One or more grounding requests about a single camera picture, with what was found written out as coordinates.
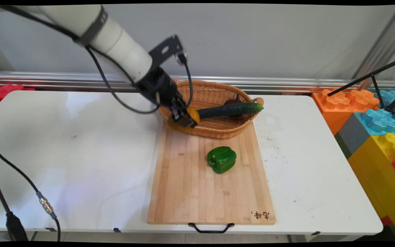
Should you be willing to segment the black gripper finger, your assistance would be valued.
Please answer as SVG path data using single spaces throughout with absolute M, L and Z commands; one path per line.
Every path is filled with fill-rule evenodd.
M 199 113 L 188 103 L 173 103 L 171 113 L 172 123 L 181 128 L 194 128 L 199 124 Z

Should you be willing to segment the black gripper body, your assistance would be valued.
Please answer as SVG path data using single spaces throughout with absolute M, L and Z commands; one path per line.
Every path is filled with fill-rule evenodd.
M 177 111 L 187 109 L 187 104 L 178 91 L 177 83 L 161 67 L 151 70 L 136 82 L 135 86 L 141 95 L 155 105 L 153 111 L 157 111 L 160 107 Z

